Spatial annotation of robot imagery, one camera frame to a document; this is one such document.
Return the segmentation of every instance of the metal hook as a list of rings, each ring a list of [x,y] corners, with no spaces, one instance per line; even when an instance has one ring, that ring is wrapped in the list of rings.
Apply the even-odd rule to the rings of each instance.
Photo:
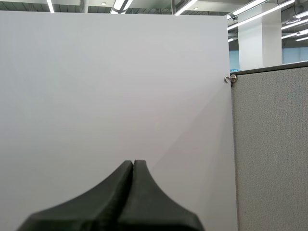
[[[231,83],[235,83],[235,82],[237,81],[237,75],[231,75],[231,77],[226,76],[226,77],[224,78],[224,80],[225,80],[226,83],[228,83],[227,79],[229,79]]]

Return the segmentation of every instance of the ceiling light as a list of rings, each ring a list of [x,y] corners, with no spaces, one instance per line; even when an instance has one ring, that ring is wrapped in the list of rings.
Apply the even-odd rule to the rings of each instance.
[[[47,3],[48,3],[48,7],[49,7],[49,10],[50,10],[50,13],[54,13],[51,0],[47,0]]]
[[[128,0],[128,2],[126,3],[126,5],[124,7],[124,10],[127,10],[132,2],[133,2],[133,0]]]
[[[305,17],[307,15],[308,15],[308,11],[305,11],[303,13],[299,13],[299,14],[295,15],[294,17],[295,18],[302,18],[302,17]]]
[[[296,41],[299,42],[299,41],[303,41],[303,40],[306,40],[306,39],[308,39],[308,37],[300,38],[300,39],[297,39]]]
[[[235,41],[235,40],[237,40],[238,38],[230,38],[230,39],[228,39],[228,42],[232,42],[232,41]]]
[[[293,34],[290,34],[290,35],[282,36],[281,39],[289,38],[289,37],[292,37],[292,36],[295,36],[295,35],[297,35],[297,33],[293,33]]]
[[[254,8],[254,7],[256,7],[256,6],[258,6],[258,5],[262,4],[262,3],[264,3],[265,1],[268,1],[268,0],[255,0],[255,1],[253,1],[253,2],[251,2],[251,3],[249,3],[249,4],[247,4],[247,5],[243,6],[242,8],[240,8],[240,9],[234,11],[233,14],[234,14],[234,15],[241,14],[241,13],[243,13],[243,12],[245,12],[245,11],[248,11],[248,10],[251,9],[251,8]]]
[[[110,13],[116,14],[116,13],[121,13],[124,14],[126,13],[127,9],[131,5],[133,0],[115,0],[115,3],[113,7],[111,8]]]
[[[287,26],[283,26],[283,27],[281,27],[281,30],[284,30],[284,29],[287,29],[287,28],[290,28],[290,27],[293,27],[293,26],[297,26],[299,24],[303,24],[303,23],[306,23],[306,22],[308,22],[308,19],[302,20],[298,23],[293,23],[293,24],[290,24],[290,25],[287,25]]]
[[[287,6],[287,5],[290,5],[290,4],[294,3],[294,2],[295,2],[295,0],[289,0],[289,1],[285,2],[285,3],[283,3],[283,4],[280,4],[280,5],[278,5],[278,6],[274,7],[274,8],[272,8],[272,9],[270,9],[269,11],[265,11],[265,12],[263,12],[263,13],[260,13],[260,14],[258,14],[258,15],[256,15],[256,16],[251,17],[251,18],[248,18],[248,19],[246,19],[246,20],[244,20],[244,21],[242,21],[242,22],[235,23],[235,24],[231,25],[230,27],[228,27],[228,30],[231,30],[231,29],[236,28],[236,27],[238,27],[238,26],[241,26],[241,25],[244,25],[244,24],[246,24],[246,23],[249,23],[249,22],[251,22],[251,21],[253,21],[253,20],[257,19],[257,18],[260,18],[260,17],[262,17],[262,16],[264,16],[264,15],[267,15],[267,14],[269,14],[269,13],[272,13],[272,12],[276,11],[276,10],[279,10],[279,9],[281,9],[282,7]]]
[[[190,0],[188,1],[188,3],[186,3],[181,9],[179,9],[174,15],[175,16],[179,16],[181,13],[183,13],[185,10],[187,10],[188,8],[190,8],[192,5],[194,5],[195,2],[197,2],[198,0]]]
[[[308,29],[298,32],[297,36],[306,35],[306,34],[308,34]]]
[[[301,19],[292,20],[292,21],[287,22],[287,24],[297,23],[297,22],[299,22],[300,20],[301,20]]]

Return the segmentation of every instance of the white board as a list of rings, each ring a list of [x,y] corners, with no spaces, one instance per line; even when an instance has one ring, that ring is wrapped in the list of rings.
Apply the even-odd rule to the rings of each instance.
[[[0,34],[3,230],[129,159],[237,230],[225,17],[1,12]]]

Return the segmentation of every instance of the cubicle wall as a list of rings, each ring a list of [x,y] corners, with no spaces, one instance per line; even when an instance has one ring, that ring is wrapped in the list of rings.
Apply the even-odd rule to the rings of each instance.
[[[240,231],[308,230],[308,63],[236,73]]]

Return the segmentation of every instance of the pillar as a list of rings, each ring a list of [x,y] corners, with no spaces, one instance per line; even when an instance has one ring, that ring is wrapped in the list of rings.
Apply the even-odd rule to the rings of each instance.
[[[264,3],[242,15],[238,21],[251,18],[277,5]],[[271,12],[238,27],[240,70],[282,64],[281,10]]]

